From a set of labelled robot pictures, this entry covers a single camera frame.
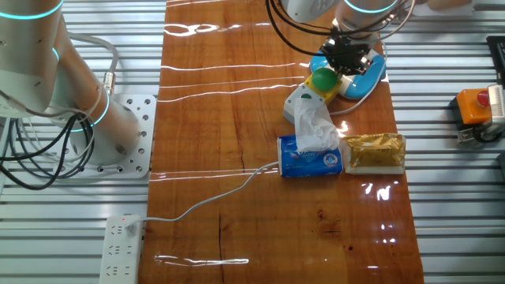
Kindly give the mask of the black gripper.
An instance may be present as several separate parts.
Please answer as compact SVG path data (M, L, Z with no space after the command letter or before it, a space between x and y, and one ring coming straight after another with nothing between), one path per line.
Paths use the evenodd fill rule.
M344 75L363 75L372 64L366 55L371 50L368 44L352 43L346 37L329 37L320 48L328 64L335 70L337 80Z

